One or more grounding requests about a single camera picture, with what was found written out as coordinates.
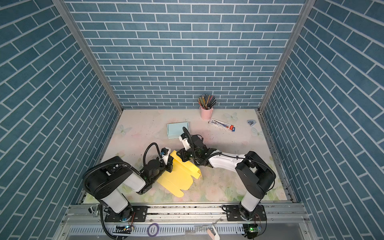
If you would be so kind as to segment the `yellow paper box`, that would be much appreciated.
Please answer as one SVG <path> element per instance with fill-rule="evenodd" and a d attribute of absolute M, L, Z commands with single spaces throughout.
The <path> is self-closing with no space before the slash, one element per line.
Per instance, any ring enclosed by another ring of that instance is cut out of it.
<path fill-rule="evenodd" d="M 157 182 L 174 196 L 182 198 L 184 191 L 192 186 L 194 179 L 197 180 L 201 176 L 201 170 L 189 161 L 183 162 L 176 151 L 170 156 L 174 158 L 173 170 L 171 173 L 165 171 Z"/>

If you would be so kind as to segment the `light blue paper box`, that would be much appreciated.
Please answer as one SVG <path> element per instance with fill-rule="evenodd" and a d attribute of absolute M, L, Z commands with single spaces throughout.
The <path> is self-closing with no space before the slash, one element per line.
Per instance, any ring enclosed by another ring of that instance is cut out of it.
<path fill-rule="evenodd" d="M 178 139 L 183 133 L 183 128 L 189 129 L 188 122 L 171 123 L 167 124 L 168 139 Z"/>

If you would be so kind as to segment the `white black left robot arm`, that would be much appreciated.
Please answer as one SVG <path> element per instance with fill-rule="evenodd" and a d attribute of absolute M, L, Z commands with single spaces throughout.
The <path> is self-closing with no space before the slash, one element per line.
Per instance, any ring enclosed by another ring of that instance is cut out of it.
<path fill-rule="evenodd" d="M 88 169 L 83 175 L 83 188 L 102 205 L 120 214 L 128 209 L 130 202 L 118 188 L 125 185 L 143 195 L 165 172 L 172 172 L 173 159 L 170 155 L 156 158 L 138 171 L 116 156 Z"/>

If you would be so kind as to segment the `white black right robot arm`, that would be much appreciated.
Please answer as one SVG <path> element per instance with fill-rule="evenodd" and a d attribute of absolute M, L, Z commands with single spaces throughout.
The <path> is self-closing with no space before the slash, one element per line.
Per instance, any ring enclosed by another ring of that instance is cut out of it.
<path fill-rule="evenodd" d="M 198 135 L 182 134 L 179 137 L 183 148 L 177 156 L 183 162 L 191 160 L 197 167 L 225 169 L 237 173 L 247 192 L 239 203 L 241 216 L 249 220 L 256 214 L 256 207 L 274 186 L 276 173 L 255 152 L 245 155 L 223 153 L 214 148 L 208 148 L 203 138 Z"/>

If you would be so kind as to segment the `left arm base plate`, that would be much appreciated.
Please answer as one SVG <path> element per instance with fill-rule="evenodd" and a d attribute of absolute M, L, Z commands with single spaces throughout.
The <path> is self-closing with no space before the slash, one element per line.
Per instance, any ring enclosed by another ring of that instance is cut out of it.
<path fill-rule="evenodd" d="M 104 208 L 105 222 L 107 223 L 128 223 L 144 222 L 146 220 L 148 206 L 128 205 L 120 213 L 115 213 L 110 207 Z"/>

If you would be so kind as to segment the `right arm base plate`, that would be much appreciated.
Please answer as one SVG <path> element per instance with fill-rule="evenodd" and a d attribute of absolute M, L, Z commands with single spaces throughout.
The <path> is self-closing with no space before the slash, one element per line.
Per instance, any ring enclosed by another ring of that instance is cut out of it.
<path fill-rule="evenodd" d="M 227 221 L 266 221 L 267 216 L 263 205 L 257 205 L 251 212 L 246 210 L 241 204 L 238 205 L 222 205 L 222 210 L 225 212 Z"/>

